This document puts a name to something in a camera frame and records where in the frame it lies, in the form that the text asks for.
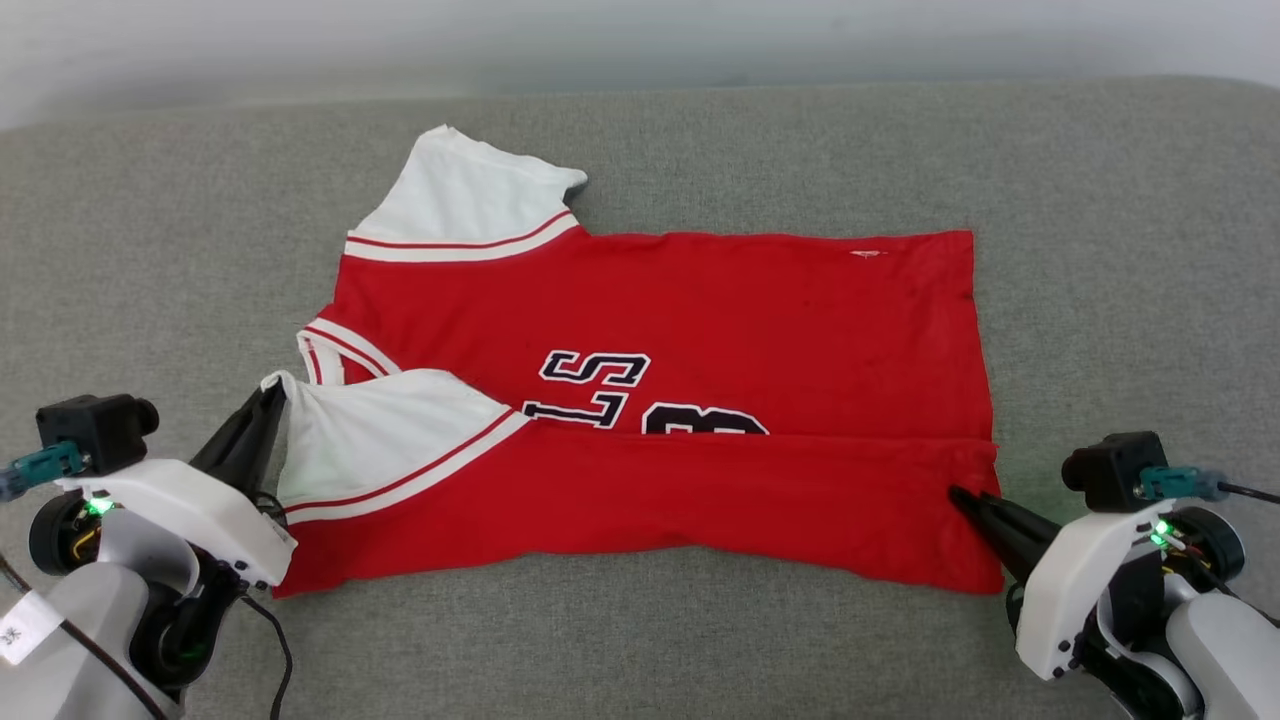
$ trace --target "robotic arm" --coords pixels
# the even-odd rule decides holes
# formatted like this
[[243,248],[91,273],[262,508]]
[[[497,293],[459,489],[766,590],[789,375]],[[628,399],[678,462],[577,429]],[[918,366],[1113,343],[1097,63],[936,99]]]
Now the robotic arm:
[[191,462],[145,459],[142,438],[159,424],[145,400],[83,396],[37,413],[45,450],[3,471],[0,500],[44,482],[65,491],[29,536],[36,566],[65,577],[0,623],[13,664],[0,666],[6,711],[179,717],[237,600],[266,615],[283,644],[247,592],[279,584],[296,546],[261,492],[284,405],[279,386],[253,392]]
[[951,491],[1014,577],[1005,606],[1023,662],[1046,680],[1083,669],[1133,717],[1276,716],[1280,630],[1226,587],[1244,566],[1239,536],[1210,510],[1174,509],[1226,488],[1274,496],[1169,468],[1155,433],[1076,450],[1062,479],[1093,510],[1065,527]]

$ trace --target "white sticker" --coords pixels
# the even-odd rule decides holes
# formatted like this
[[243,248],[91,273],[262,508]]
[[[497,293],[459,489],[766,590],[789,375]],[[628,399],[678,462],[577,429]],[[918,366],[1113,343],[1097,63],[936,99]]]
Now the white sticker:
[[45,638],[54,634],[63,616],[35,592],[28,592],[0,620],[0,656],[17,665],[27,659]]

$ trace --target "jersey number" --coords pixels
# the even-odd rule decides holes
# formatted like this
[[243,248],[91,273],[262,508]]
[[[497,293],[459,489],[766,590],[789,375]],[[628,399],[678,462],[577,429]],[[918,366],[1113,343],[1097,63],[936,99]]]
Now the jersey number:
[[[547,355],[547,361],[538,374],[553,382],[586,384],[599,379],[607,386],[636,387],[649,369],[649,356],[644,354],[593,352],[582,357],[580,352],[572,350],[553,350]],[[608,429],[617,424],[627,397],[625,392],[596,392],[591,395],[591,409],[561,407],[530,400],[521,407],[521,413],[530,418],[554,418]],[[746,413],[677,402],[650,405],[644,414],[643,430],[654,434],[768,433],[759,420]]]

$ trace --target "blue connector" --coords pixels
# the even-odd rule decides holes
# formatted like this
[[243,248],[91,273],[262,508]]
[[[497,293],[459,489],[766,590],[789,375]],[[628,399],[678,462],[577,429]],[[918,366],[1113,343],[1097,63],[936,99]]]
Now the blue connector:
[[64,441],[19,457],[0,469],[0,502],[18,500],[28,489],[84,471],[84,456],[74,442]]
[[1138,474],[1142,496],[1147,500],[1169,500],[1179,497],[1198,497],[1217,502],[1226,500],[1228,493],[1219,489],[1217,483],[1226,475],[1217,470],[1199,468],[1147,468]]

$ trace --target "gray fabric surface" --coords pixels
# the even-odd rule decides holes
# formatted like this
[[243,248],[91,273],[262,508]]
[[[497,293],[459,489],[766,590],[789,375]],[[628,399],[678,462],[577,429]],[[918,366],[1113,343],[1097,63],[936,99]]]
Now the gray fabric surface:
[[[344,231],[422,129],[584,168],[596,232],[970,227],[1006,492],[1065,520],[1064,456],[1155,429],[1280,489],[1280,94],[1221,81],[914,85],[157,114],[0,136],[0,447],[81,393],[155,401],[189,456],[326,301]],[[49,493],[0,509],[26,529]],[[1280,610],[1274,509],[1238,589]],[[0,592],[0,600],[14,596]],[[1042,684],[1002,603],[678,550],[527,557],[274,605],[285,717],[1117,717]],[[265,716],[282,662],[244,609],[189,696]]]

